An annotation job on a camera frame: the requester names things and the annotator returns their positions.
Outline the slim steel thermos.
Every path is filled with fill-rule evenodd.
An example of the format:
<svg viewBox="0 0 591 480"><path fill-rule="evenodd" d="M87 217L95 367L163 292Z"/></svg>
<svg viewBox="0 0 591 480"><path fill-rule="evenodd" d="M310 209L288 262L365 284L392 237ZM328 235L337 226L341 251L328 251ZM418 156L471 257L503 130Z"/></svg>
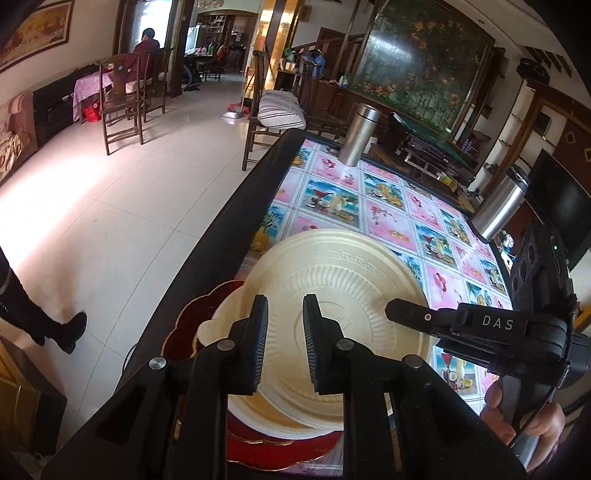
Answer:
<svg viewBox="0 0 591 480"><path fill-rule="evenodd" d="M339 150L339 162L346 167L355 167L359 163L380 117L381 112L368 104L359 103L356 106L345 142Z"/></svg>

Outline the large floral wall mural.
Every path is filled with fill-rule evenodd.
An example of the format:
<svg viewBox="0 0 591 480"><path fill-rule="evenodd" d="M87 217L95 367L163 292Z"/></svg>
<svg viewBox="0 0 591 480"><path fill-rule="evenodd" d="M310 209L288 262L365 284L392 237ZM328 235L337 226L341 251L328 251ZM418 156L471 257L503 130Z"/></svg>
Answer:
<svg viewBox="0 0 591 480"><path fill-rule="evenodd" d="M493 46L445 1L387 1L349 88L449 136Z"/></svg>

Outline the wooden dining chair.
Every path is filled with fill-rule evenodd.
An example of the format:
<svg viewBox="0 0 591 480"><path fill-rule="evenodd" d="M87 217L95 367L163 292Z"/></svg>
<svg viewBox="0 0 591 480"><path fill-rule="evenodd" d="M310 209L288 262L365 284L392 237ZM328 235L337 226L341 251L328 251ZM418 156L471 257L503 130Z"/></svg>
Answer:
<svg viewBox="0 0 591 480"><path fill-rule="evenodd" d="M143 143L141 74L148 53L117 54L98 62L99 107L106 155L111 145L137 137Z"/></svg>

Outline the framed landscape painting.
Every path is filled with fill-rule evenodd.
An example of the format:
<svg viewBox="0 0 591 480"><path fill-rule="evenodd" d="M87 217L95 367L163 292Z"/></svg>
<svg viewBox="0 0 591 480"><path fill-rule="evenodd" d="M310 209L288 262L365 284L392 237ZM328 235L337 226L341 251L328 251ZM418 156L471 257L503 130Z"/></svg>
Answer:
<svg viewBox="0 0 591 480"><path fill-rule="evenodd" d="M36 9L16 29L1 50L1 72L39 53L69 41L74 0L57 1Z"/></svg>

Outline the floral pink tablecloth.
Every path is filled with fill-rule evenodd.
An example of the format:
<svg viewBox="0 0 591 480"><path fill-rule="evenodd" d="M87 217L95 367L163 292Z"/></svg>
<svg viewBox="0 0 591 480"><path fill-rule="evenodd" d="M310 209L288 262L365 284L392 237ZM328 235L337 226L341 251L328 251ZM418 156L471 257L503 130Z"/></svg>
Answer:
<svg viewBox="0 0 591 480"><path fill-rule="evenodd" d="M432 309L456 308L460 303L511 309L507 289L491 246L470 231L463 214L422 187L365 160L346 167L329 145L304 140L291 155L290 168L263 216L236 280L249 275L257 262L280 241L308 231L351 230L369 236L393 252L414 275ZM445 354L433 347L431 366L478 414L485 394L497 380L484 367ZM304 405L304 420L283 413L261 390L252 397L231 397L229 410L256 435L304 441L335 427L332 400L308 399L287 387L264 387L271 399L283 401L294 390L288 409Z"/></svg>

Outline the large beige plastic bowl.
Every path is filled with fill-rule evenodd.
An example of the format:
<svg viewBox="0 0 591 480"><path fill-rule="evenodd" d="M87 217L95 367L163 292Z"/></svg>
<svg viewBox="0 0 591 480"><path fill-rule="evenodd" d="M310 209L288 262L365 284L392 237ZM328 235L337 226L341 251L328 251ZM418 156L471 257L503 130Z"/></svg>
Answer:
<svg viewBox="0 0 591 480"><path fill-rule="evenodd" d="M263 372L256 394L231 396L229 411L270 437L304 440L342 430L342 395L315 393L304 339L303 300L314 294L322 316L342 334L375 354L428 360L434 339L387 319L389 301L426 305L415 275L394 252L370 237L335 228L290 236L259 258L242 287L222 301L197 329L207 346L228 337L235 321L249 316L257 294L269 302Z"/></svg>

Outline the large steel thermos flask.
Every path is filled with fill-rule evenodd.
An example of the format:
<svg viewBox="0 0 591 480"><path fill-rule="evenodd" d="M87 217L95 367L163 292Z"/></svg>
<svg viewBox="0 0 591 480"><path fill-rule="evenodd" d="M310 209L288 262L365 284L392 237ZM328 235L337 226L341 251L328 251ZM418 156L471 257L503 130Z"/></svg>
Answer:
<svg viewBox="0 0 591 480"><path fill-rule="evenodd" d="M488 244L505 227L525 198L529 185L528 175L520 166L506 170L504 178L468 219L479 240Z"/></svg>

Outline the black television screen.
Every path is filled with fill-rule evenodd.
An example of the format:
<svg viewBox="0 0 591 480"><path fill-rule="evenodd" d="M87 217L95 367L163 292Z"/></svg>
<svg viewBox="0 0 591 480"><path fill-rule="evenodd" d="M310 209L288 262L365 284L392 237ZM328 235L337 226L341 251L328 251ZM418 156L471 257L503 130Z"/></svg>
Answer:
<svg viewBox="0 0 591 480"><path fill-rule="evenodd" d="M541 150L529 173L526 199L560 235L568 268L590 249L590 195L550 153Z"/></svg>

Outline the red scalloped plate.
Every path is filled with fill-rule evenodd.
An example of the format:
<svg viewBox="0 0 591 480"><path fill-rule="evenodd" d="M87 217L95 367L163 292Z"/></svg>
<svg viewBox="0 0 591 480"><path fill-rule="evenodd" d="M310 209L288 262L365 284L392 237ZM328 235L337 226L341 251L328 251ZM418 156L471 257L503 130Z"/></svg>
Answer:
<svg viewBox="0 0 591 480"><path fill-rule="evenodd" d="M175 325L161 347L163 357L180 361L197 354L202 345L197 340L201 323L211 320L228 296L242 287L242 280L230 280L211 292L196 297L181 309ZM283 471L306 461L318 460L335 447L342 434L321 435L307 440L269 437L249 428L228 415L228 461L262 471Z"/></svg>

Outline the person in black clothes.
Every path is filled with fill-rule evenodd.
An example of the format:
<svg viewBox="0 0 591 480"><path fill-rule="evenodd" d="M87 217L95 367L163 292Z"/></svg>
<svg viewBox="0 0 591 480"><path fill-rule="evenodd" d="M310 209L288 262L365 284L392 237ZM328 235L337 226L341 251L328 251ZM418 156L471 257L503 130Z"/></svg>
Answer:
<svg viewBox="0 0 591 480"><path fill-rule="evenodd" d="M0 258L1 318L26 332L37 345L43 346L46 339L52 339L62 351L72 354L86 330L86 313L78 312L64 324L53 320L31 300L3 251Z"/></svg>

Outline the seated person in red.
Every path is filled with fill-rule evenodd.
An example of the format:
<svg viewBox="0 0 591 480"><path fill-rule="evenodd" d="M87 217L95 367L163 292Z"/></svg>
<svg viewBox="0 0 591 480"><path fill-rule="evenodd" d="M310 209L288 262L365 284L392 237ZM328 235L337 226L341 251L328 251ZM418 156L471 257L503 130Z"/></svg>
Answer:
<svg viewBox="0 0 591 480"><path fill-rule="evenodd" d="M125 59L126 83L143 78L148 55L159 48L160 44L155 39L155 30L153 28L146 28L142 32L141 41Z"/></svg>

